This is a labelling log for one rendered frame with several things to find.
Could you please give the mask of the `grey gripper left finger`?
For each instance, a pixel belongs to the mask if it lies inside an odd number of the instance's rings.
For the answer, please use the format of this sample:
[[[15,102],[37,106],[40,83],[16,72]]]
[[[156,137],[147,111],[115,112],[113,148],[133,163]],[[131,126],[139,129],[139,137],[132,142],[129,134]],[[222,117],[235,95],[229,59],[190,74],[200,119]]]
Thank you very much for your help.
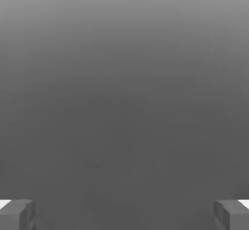
[[[0,230],[36,230],[36,202],[0,199]]]

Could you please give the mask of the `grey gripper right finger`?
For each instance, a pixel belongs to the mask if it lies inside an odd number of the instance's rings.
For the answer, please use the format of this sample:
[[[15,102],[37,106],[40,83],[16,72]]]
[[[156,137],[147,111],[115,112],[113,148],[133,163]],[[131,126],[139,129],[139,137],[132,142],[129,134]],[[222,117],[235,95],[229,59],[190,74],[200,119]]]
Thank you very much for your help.
[[[216,230],[249,230],[249,199],[215,200]]]

